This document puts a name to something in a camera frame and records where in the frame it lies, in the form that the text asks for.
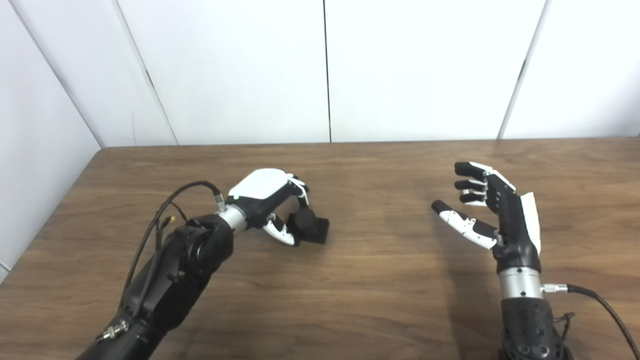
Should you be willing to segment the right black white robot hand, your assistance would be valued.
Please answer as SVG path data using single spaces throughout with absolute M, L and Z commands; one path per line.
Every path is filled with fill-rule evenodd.
M 541 273 L 541 231 L 534 193 L 519 194 L 503 174 L 478 162 L 455 162 L 454 171 L 464 177 L 454 183 L 461 192 L 459 201 L 470 207 L 488 208 L 497 216 L 498 225 L 471 218 L 435 200 L 431 208 L 439 218 L 465 239 L 489 249 L 497 272 L 528 268 Z

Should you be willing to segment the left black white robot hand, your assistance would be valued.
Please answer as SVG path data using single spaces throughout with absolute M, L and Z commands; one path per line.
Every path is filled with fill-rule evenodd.
M 218 215 L 234 233 L 263 229 L 275 240 L 295 246 L 297 240 L 276 209 L 289 198 L 296 198 L 300 209 L 309 207 L 309 188 L 295 174 L 278 168 L 252 171 L 229 192 L 225 209 Z

